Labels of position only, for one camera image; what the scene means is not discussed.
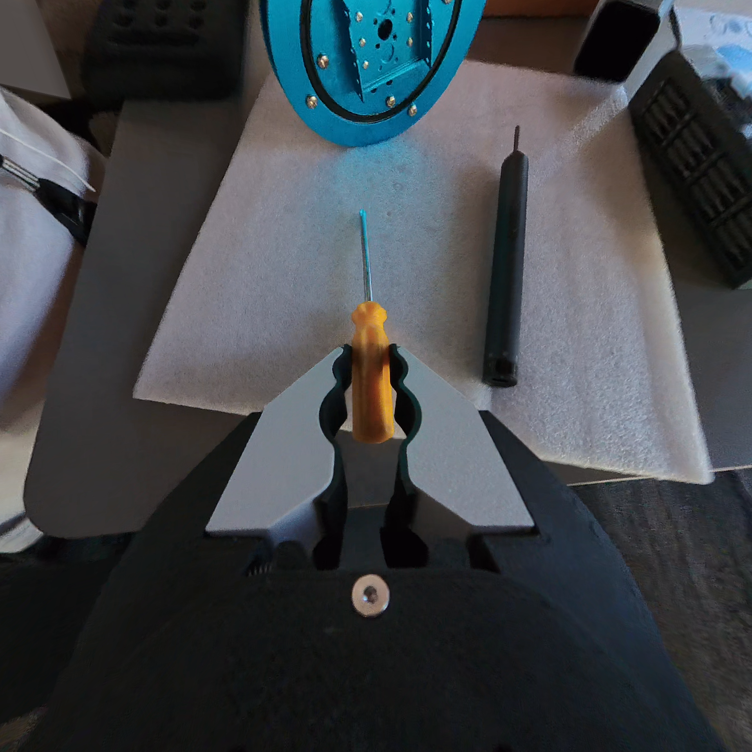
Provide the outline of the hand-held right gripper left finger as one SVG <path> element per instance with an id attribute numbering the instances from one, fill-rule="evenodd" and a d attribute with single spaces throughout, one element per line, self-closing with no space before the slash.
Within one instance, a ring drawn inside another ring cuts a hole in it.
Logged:
<path id="1" fill-rule="evenodd" d="M 317 569 L 337 569 L 348 492 L 336 443 L 347 419 L 352 347 L 343 345 L 270 401 L 205 527 L 212 538 L 292 541 Z"/>

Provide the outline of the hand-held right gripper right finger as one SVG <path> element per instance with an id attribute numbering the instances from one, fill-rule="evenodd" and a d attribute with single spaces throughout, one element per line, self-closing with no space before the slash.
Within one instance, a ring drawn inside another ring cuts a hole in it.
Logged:
<path id="1" fill-rule="evenodd" d="M 391 569 L 427 566 L 438 549 L 481 537 L 524 536 L 536 525 L 481 412 L 405 347 L 390 347 L 395 420 L 405 434 L 382 549 Z"/>

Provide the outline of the yellow handled screwdriver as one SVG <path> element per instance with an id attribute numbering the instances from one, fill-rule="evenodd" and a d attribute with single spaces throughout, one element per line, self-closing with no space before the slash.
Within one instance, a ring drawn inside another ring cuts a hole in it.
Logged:
<path id="1" fill-rule="evenodd" d="M 384 330 L 387 311 L 374 300 L 367 213 L 360 211 L 364 302 L 351 315 L 352 436 L 364 444 L 382 444 L 394 435 L 390 342 Z"/>

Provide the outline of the black electric screwdriver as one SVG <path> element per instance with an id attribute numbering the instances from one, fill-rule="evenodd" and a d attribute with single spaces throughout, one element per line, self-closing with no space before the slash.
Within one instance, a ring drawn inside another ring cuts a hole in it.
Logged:
<path id="1" fill-rule="evenodd" d="M 482 372 L 484 383 L 494 388 L 518 382 L 530 169 L 520 136 L 516 125 L 513 150 L 503 161 L 499 179 Z"/>

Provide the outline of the blue round metal turntable base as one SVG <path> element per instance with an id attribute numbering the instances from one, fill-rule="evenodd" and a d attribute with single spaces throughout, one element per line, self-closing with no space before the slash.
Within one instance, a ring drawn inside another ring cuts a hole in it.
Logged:
<path id="1" fill-rule="evenodd" d="M 406 132 L 465 60 L 484 1 L 264 1 L 271 70 L 296 114 L 333 144 Z"/>

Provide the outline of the grey desk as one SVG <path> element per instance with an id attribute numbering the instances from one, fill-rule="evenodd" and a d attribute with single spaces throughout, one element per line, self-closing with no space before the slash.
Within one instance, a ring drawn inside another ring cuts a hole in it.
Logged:
<path id="1" fill-rule="evenodd" d="M 223 125 L 203 105 L 127 105 L 120 119 L 25 482 L 26 513 L 50 536 L 137 530 L 230 430 L 220 410 L 133 396 L 222 183 L 188 158 L 226 162 Z"/>

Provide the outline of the white foam sheet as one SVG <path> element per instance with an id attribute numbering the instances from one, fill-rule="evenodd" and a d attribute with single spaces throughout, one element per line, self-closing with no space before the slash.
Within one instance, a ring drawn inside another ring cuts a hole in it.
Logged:
<path id="1" fill-rule="evenodd" d="M 530 160 L 519 384 L 481 382 L 499 175 Z M 543 460 L 711 479 L 625 92 L 465 61 L 400 136 L 344 148 L 260 89 L 133 389 L 249 414 L 351 340 L 360 210 L 390 342 Z"/>

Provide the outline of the black screwdriver bit case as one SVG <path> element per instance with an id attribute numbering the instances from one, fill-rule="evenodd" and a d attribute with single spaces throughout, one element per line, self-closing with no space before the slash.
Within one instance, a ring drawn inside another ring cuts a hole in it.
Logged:
<path id="1" fill-rule="evenodd" d="M 629 113 L 728 286 L 750 289 L 750 50 L 696 44 L 668 52 Z"/>

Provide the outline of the dark bit case sleeve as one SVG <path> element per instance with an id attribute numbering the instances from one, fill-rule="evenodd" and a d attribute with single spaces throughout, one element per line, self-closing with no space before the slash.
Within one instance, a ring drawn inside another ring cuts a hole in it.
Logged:
<path id="1" fill-rule="evenodd" d="M 624 83 L 673 5 L 673 1 L 598 2 L 573 61 L 573 75 Z"/>

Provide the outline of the cardboard box with white flaps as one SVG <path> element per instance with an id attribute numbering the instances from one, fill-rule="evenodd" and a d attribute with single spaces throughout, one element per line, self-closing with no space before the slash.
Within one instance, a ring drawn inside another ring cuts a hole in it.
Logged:
<path id="1" fill-rule="evenodd" d="M 588 17 L 598 1 L 485 1 L 484 17 Z"/>

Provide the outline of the printed instruction sheet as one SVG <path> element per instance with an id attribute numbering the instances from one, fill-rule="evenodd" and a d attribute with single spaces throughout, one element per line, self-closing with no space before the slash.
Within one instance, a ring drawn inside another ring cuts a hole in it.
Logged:
<path id="1" fill-rule="evenodd" d="M 727 85 L 741 99 L 751 96 L 750 7 L 741 14 L 674 6 L 681 32 L 681 53 L 703 83 Z"/>

